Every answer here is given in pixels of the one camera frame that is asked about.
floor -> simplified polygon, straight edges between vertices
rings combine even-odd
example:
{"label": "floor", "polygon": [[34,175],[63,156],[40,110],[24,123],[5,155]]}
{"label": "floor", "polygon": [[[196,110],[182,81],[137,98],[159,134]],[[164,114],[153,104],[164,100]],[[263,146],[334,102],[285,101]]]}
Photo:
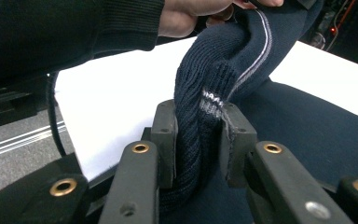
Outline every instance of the floor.
{"label": "floor", "polygon": [[[62,144],[67,153],[73,152],[60,111],[57,121]],[[0,127],[0,189],[57,160],[60,154],[55,147],[48,126],[48,112],[18,120]]]}

black wire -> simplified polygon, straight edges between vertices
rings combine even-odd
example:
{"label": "black wire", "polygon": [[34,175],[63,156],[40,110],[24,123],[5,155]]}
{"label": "black wire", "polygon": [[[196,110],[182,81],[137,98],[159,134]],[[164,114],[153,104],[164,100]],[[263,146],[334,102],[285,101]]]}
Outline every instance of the black wire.
{"label": "black wire", "polygon": [[65,149],[63,148],[60,133],[58,132],[57,116],[55,113],[55,84],[59,72],[50,73],[48,76],[48,85],[46,87],[46,103],[48,105],[48,121],[50,123],[51,133],[53,135],[54,143],[62,157],[66,156]]}

black sweatshirt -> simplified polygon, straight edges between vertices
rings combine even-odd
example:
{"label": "black sweatshirt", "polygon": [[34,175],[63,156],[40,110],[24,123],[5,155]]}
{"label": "black sweatshirt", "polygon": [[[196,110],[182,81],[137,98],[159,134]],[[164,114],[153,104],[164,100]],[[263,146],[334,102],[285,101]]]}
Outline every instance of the black sweatshirt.
{"label": "black sweatshirt", "polygon": [[163,0],[0,0],[0,81],[151,50]]}

knitted fabric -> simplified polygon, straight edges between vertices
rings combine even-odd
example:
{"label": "knitted fabric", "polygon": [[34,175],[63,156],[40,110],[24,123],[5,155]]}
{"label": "knitted fabric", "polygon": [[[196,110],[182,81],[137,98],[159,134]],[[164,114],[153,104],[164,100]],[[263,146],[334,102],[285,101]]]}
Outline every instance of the knitted fabric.
{"label": "knitted fabric", "polygon": [[205,29],[178,68],[174,90],[178,122],[176,178],[160,191],[160,212],[185,203],[208,180],[217,157],[221,107],[254,91],[318,16],[323,0],[306,10],[296,0],[282,7],[240,10],[235,21]]}

white surface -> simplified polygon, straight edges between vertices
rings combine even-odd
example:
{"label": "white surface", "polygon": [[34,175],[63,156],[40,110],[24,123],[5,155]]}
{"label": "white surface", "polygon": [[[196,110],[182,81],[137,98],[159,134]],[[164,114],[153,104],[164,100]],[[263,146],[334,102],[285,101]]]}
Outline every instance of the white surface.
{"label": "white surface", "polygon": [[[60,72],[56,99],[88,180],[116,165],[123,148],[152,125],[157,104],[173,98],[176,69],[193,41]],[[298,42],[271,78],[358,115],[358,64]]]}

